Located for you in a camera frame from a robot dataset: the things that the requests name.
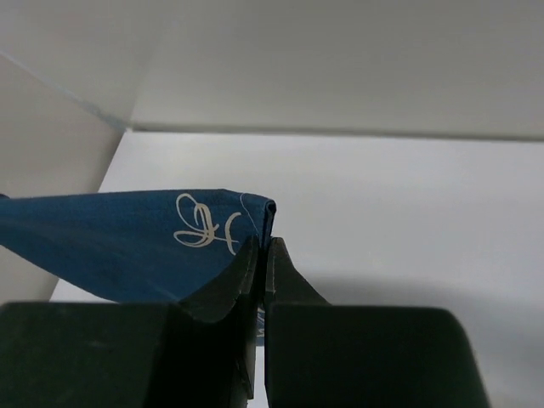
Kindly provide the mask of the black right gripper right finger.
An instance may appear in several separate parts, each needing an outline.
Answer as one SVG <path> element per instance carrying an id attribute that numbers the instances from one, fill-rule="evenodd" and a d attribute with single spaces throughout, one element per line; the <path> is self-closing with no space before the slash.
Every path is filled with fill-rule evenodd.
<path id="1" fill-rule="evenodd" d="M 334 305 L 270 242 L 264 382 L 272 407 L 486 407 L 468 336 L 448 310 Z"/>

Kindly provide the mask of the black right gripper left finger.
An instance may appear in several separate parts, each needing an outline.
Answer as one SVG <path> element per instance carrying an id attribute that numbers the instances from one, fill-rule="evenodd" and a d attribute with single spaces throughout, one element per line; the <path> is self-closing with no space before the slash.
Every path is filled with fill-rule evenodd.
<path id="1" fill-rule="evenodd" d="M 177 303 L 7 303 L 4 407 L 244 407 L 254 395 L 259 243 Z"/>

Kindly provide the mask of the dark blue embroidered cloth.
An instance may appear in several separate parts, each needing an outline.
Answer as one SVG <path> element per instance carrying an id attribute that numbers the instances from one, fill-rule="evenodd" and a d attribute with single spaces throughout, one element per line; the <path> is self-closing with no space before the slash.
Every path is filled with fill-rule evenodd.
<path id="1" fill-rule="evenodd" d="M 1 243 L 98 298 L 174 303 L 204 287 L 276 211 L 230 190 L 144 190 L 1 200 Z"/>

